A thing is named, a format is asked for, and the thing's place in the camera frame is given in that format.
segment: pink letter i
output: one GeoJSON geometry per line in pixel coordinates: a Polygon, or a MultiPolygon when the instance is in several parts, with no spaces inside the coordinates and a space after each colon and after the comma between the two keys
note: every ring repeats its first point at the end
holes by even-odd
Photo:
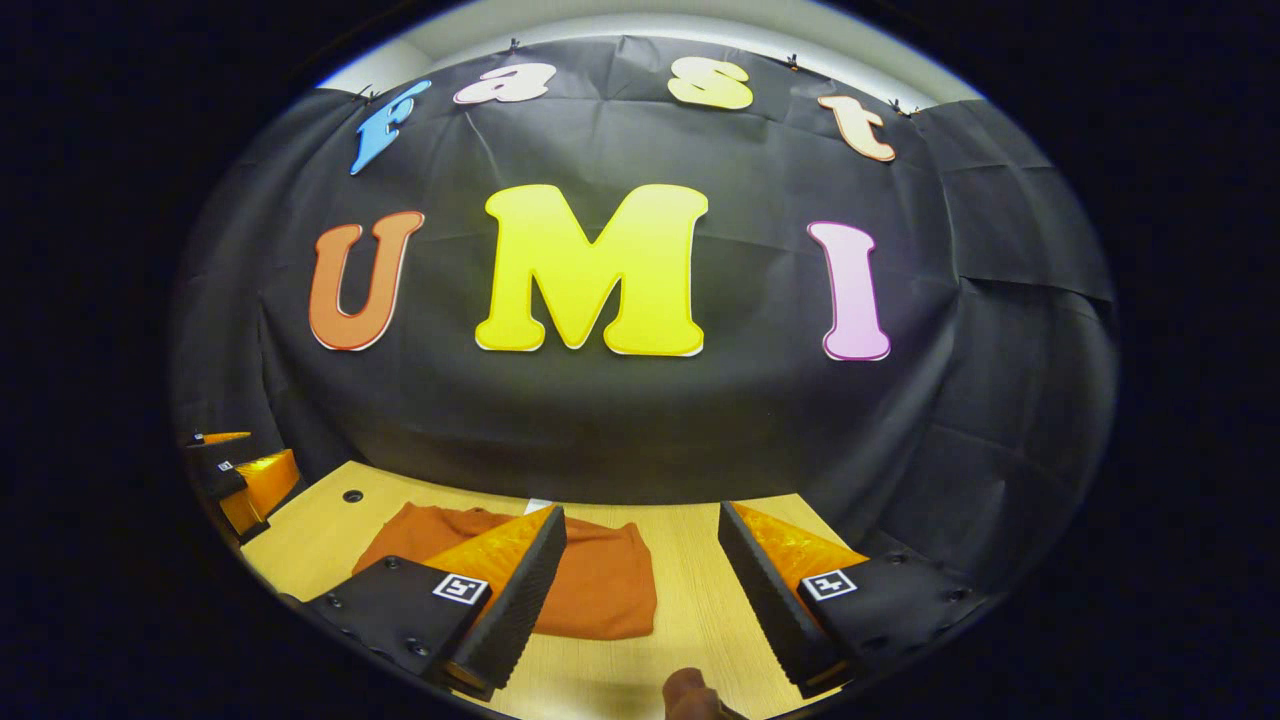
{"type": "Polygon", "coordinates": [[[833,360],[881,360],[888,336],[879,329],[872,292],[872,236],[840,223],[809,223],[809,237],[827,254],[831,273],[831,332],[822,341],[833,360]]]}

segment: wooden tabletop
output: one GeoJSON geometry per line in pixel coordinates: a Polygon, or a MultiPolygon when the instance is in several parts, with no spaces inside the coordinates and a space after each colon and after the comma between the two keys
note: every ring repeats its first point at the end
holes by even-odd
{"type": "MultiPolygon", "coordinates": [[[[351,578],[356,560],[406,502],[520,515],[529,498],[468,492],[347,462],[276,511],[270,529],[242,551],[276,592],[307,601],[351,578]],[[343,493],[351,489],[364,498],[346,502],[343,493]]],[[[845,544],[797,495],[744,505],[845,544]]],[[[609,528],[636,524],[653,556],[654,632],[623,641],[534,634],[507,687],[481,705],[527,720],[662,720],[662,683],[687,666],[700,667],[707,684],[753,720],[831,694],[804,701],[783,675],[717,541],[718,505],[563,507],[568,518],[609,528]]]]}

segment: orange cloth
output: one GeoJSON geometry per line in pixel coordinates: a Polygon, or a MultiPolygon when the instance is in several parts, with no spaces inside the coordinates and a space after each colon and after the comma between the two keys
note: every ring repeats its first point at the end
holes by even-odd
{"type": "MultiPolygon", "coordinates": [[[[351,574],[388,555],[426,560],[512,518],[479,507],[462,511],[406,502],[383,525],[351,574]]],[[[653,560],[635,523],[611,529],[566,518],[564,530],[568,543],[534,632],[594,641],[653,633],[658,607],[653,560]]]]}

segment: cutout letter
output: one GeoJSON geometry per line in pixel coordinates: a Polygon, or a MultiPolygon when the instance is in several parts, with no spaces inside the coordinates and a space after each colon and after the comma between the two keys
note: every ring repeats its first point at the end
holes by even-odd
{"type": "Polygon", "coordinates": [[[733,63],[709,58],[681,58],[671,64],[676,77],[667,81],[667,90],[677,100],[740,110],[751,104],[746,70],[733,63]]]}
{"type": "Polygon", "coordinates": [[[827,254],[831,273],[831,332],[822,347],[832,360],[881,360],[888,337],[879,329],[872,291],[872,236],[840,223],[809,223],[809,237],[827,254]]]}
{"type": "Polygon", "coordinates": [[[431,87],[431,81],[424,79],[397,95],[394,100],[383,105],[372,117],[360,123],[360,129],[357,131],[360,133],[360,150],[356,152],[356,161],[351,164],[351,174],[365,169],[365,165],[370,160],[376,158],[383,150],[387,150],[387,146],[399,135],[398,129],[392,128],[392,123],[403,123],[408,118],[408,114],[413,111],[413,96],[428,87],[431,87]]]}
{"type": "Polygon", "coordinates": [[[480,82],[468,85],[453,96],[458,105],[486,102],[520,102],[532,100],[547,92],[547,81],[556,74],[556,65],[545,63],[525,63],[489,70],[480,76],[480,82]]]}
{"type": "Polygon", "coordinates": [[[819,97],[818,104],[836,113],[840,135],[850,147],[881,163],[888,163],[896,154],[893,149],[876,140],[872,126],[884,127],[884,120],[870,110],[863,110],[860,102],[844,95],[819,97]]]}
{"type": "Polygon", "coordinates": [[[620,355],[696,355],[703,329],[690,310],[694,223],[707,196],[675,184],[631,191],[600,237],[590,242],[561,191],[526,184],[495,192],[485,210],[498,218],[489,319],[476,327],[485,350],[531,351],[547,329],[530,316],[532,281],[564,345],[586,342],[613,286],[618,316],[604,343],[620,355]]]}
{"type": "Polygon", "coordinates": [[[421,213],[396,213],[374,223],[378,255],[369,281],[369,300],[355,315],[344,313],[342,274],[347,254],[364,232],[360,225],[340,225],[316,241],[316,273],[311,278],[311,334],[329,350],[364,350],[387,332],[396,311],[399,272],[408,236],[422,227],[421,213]]]}

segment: letter m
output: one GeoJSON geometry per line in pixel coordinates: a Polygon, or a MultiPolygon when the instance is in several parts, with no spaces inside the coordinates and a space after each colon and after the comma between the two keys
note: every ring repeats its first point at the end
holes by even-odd
{"type": "Polygon", "coordinates": [[[690,356],[703,348],[689,288],[694,223],[707,213],[701,192],[675,184],[637,187],[595,242],[554,186],[499,191],[485,210],[498,219],[498,250],[489,319],[476,327],[480,347],[541,347],[547,329],[530,314],[536,279],[561,340],[573,350],[586,342],[620,282],[618,316],[604,328],[609,350],[690,356]]]}

